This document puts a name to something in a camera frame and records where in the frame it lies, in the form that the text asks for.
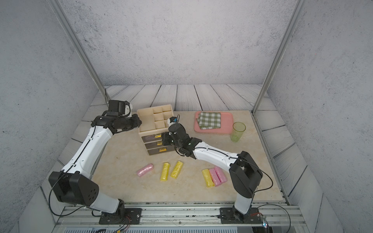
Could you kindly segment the grey translucent drawer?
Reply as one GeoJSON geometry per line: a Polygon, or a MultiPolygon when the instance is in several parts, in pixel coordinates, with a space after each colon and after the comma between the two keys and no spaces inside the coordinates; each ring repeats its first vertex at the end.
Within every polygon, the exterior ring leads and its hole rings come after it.
{"type": "Polygon", "coordinates": [[[142,136],[141,139],[143,140],[144,143],[162,141],[162,134],[142,136]]]}
{"type": "Polygon", "coordinates": [[[147,150],[147,152],[149,155],[156,155],[156,154],[165,153],[165,152],[174,151],[174,150],[175,150],[174,146],[165,146],[161,148],[150,149],[150,150],[147,150]]]}
{"type": "Polygon", "coordinates": [[[145,147],[147,150],[151,150],[151,149],[161,148],[163,147],[163,144],[162,144],[162,141],[154,141],[154,142],[145,143],[145,147]]]}

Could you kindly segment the beige drawer organizer cabinet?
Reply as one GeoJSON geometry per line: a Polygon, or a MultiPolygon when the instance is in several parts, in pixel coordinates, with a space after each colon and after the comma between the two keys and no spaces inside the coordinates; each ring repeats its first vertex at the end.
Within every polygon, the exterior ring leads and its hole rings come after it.
{"type": "Polygon", "coordinates": [[[168,131],[167,120],[173,116],[173,108],[170,104],[139,109],[137,115],[142,121],[139,127],[139,135],[155,135],[168,131]]]}

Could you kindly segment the yellow bag roll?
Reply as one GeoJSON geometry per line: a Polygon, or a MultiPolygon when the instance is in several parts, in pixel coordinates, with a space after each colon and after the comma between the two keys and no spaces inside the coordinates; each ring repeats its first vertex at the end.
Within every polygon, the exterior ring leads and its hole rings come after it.
{"type": "Polygon", "coordinates": [[[160,181],[167,181],[168,180],[168,175],[169,175],[169,170],[170,170],[170,163],[165,162],[163,164],[161,176],[160,176],[160,181]]]}
{"type": "Polygon", "coordinates": [[[181,172],[181,169],[183,167],[184,163],[181,162],[181,161],[178,161],[172,171],[172,173],[170,174],[170,177],[174,178],[174,179],[177,179],[180,172],[181,172]]]}
{"type": "Polygon", "coordinates": [[[211,178],[209,169],[202,170],[202,174],[203,174],[206,186],[207,187],[214,187],[215,184],[214,184],[214,182],[213,182],[213,180],[211,178]]]}

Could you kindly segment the pink bag roll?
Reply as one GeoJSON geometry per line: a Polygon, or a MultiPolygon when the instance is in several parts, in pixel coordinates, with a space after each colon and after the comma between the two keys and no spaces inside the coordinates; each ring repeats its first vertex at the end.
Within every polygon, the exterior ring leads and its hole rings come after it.
{"type": "Polygon", "coordinates": [[[137,171],[137,176],[142,177],[153,170],[153,164],[148,164],[137,171]]]}
{"type": "Polygon", "coordinates": [[[214,170],[216,172],[216,175],[217,175],[220,183],[227,182],[227,177],[225,176],[224,171],[220,167],[215,166],[214,170]]]}
{"type": "Polygon", "coordinates": [[[220,178],[217,175],[216,170],[215,169],[210,169],[209,173],[210,173],[211,179],[212,179],[212,181],[214,183],[214,186],[220,186],[221,185],[221,181],[220,181],[220,178]]]}

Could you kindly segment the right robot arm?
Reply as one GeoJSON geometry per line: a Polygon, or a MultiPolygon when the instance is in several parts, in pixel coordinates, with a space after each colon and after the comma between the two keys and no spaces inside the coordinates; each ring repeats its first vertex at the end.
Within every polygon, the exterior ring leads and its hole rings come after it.
{"type": "Polygon", "coordinates": [[[206,161],[228,172],[237,198],[232,211],[221,214],[220,219],[238,223],[249,220],[255,193],[267,190],[258,189],[263,175],[267,173],[258,167],[248,152],[231,153],[210,146],[201,139],[190,137],[180,123],[172,124],[161,137],[162,144],[173,146],[180,156],[206,161]]]}

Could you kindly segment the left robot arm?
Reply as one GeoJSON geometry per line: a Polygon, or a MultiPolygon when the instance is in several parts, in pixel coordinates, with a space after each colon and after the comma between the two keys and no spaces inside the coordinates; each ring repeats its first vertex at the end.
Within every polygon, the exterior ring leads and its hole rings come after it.
{"type": "Polygon", "coordinates": [[[112,198],[92,181],[92,174],[113,135],[138,128],[142,122],[132,114],[128,101],[110,100],[108,110],[95,117],[82,145],[59,172],[49,176],[51,194],[61,203],[77,204],[100,211],[104,216],[122,221],[126,218],[124,203],[112,198]]]}

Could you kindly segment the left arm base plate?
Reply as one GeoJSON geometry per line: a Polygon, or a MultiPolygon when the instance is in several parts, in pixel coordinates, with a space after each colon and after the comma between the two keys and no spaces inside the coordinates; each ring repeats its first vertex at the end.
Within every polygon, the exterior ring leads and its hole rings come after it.
{"type": "Polygon", "coordinates": [[[100,225],[139,225],[141,219],[141,208],[122,208],[116,213],[102,213],[100,225]]]}

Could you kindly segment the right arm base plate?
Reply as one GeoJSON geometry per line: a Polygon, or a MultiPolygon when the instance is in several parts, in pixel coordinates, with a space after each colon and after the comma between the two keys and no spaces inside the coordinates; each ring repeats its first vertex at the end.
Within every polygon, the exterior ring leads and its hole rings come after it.
{"type": "Polygon", "coordinates": [[[258,208],[252,207],[248,213],[242,214],[234,207],[220,208],[217,216],[222,224],[262,224],[263,220],[258,208]]]}

